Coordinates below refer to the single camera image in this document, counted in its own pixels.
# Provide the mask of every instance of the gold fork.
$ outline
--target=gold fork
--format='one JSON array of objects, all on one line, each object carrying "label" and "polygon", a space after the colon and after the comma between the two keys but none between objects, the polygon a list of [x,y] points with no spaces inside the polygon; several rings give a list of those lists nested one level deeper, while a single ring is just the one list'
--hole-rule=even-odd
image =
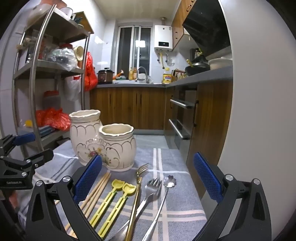
[{"label": "gold fork", "polygon": [[142,183],[142,177],[140,175],[148,170],[148,163],[140,166],[137,170],[137,189],[136,189],[136,196],[135,200],[133,201],[133,208],[131,211],[131,216],[130,216],[130,221],[128,224],[128,230],[126,234],[125,241],[131,241],[131,236],[133,234],[133,228],[134,228],[134,223],[135,223],[135,218],[136,218],[136,210],[137,210],[137,203],[138,203],[138,198],[141,190],[141,183]]}]

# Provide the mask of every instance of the screw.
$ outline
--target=screw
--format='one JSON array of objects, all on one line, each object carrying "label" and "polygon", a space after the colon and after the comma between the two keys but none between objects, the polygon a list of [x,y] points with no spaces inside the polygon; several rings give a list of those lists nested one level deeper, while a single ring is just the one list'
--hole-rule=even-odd
[{"label": "screw", "polygon": [[36,182],[36,186],[41,186],[42,183],[43,183],[43,182],[42,182],[41,180],[39,180],[39,181]]},{"label": "screw", "polygon": [[254,183],[259,185],[260,184],[260,181],[258,179],[254,179]]},{"label": "screw", "polygon": [[233,180],[233,176],[227,174],[225,177],[228,181],[232,181]]},{"label": "screw", "polygon": [[70,181],[70,179],[71,179],[71,177],[69,177],[69,176],[65,176],[65,177],[63,177],[63,182],[69,182]]}]

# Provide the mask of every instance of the flower-shaped spoon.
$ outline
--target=flower-shaped spoon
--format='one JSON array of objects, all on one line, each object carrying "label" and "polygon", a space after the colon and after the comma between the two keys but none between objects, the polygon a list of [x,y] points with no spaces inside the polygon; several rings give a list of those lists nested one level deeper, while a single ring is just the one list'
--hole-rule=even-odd
[{"label": "flower-shaped spoon", "polygon": [[166,198],[166,196],[168,194],[168,190],[169,190],[169,188],[172,188],[175,185],[177,185],[176,179],[173,176],[169,175],[168,177],[165,177],[163,179],[163,185],[165,186],[165,194],[163,196],[163,199],[161,201],[161,204],[160,204],[160,207],[159,207],[159,209],[157,211],[157,214],[156,214],[151,226],[149,227],[148,231],[144,235],[144,238],[142,239],[142,241],[150,241],[152,239],[152,235],[154,233],[154,229],[156,227],[157,220],[159,218],[161,209],[163,208],[163,204],[165,203],[165,198]]}]

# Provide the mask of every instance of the tile floor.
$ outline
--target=tile floor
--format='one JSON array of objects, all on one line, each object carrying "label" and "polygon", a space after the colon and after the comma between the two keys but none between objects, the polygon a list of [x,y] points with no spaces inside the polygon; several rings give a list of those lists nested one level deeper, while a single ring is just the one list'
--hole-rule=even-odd
[{"label": "tile floor", "polygon": [[134,135],[137,147],[140,148],[162,148],[168,149],[165,136],[156,135]]}]

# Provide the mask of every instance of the stainless steel shelving rack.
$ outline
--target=stainless steel shelving rack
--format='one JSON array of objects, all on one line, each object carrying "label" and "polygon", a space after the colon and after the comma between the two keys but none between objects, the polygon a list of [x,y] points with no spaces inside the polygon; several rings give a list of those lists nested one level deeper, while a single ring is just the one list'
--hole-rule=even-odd
[{"label": "stainless steel shelving rack", "polygon": [[[18,79],[29,80],[29,100],[30,100],[30,112],[33,123],[33,130],[36,140],[30,144],[30,146],[36,147],[38,151],[43,151],[44,146],[50,142],[56,140],[66,132],[56,130],[55,132],[41,138],[38,131],[36,122],[36,102],[35,102],[35,80],[36,79],[56,79],[58,76],[61,78],[81,74],[81,109],[85,109],[84,100],[84,81],[85,81],[85,65],[86,55],[89,45],[90,33],[81,28],[70,17],[57,9],[56,5],[53,5],[49,10],[42,14],[32,25],[27,26],[23,32],[20,44],[22,44],[26,33],[31,32],[33,29],[38,30],[36,45],[34,48],[33,59],[30,63],[25,64],[18,70],[19,65],[19,53],[17,52],[15,58],[14,74],[12,80],[12,111],[14,125],[17,131],[17,110],[16,110],[16,96],[15,96],[15,81]],[[82,69],[75,68],[71,71],[64,70],[59,64],[38,59],[41,42],[44,34],[52,36],[59,43],[72,43],[78,40],[85,39],[83,64]]]}]

